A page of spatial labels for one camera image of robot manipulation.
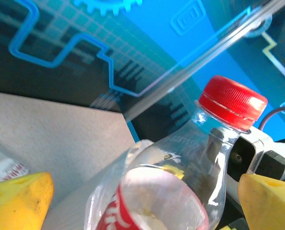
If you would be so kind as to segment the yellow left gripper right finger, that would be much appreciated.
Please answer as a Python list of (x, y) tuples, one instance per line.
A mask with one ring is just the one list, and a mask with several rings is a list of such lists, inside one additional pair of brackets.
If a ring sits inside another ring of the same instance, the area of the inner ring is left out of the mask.
[(243, 174), (238, 197), (251, 230), (285, 230), (285, 182)]

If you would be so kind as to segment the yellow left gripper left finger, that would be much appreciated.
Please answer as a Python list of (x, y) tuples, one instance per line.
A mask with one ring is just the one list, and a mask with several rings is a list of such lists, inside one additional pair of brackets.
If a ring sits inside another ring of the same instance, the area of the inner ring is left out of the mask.
[(0, 230), (40, 230), (53, 196), (49, 172), (0, 182)]

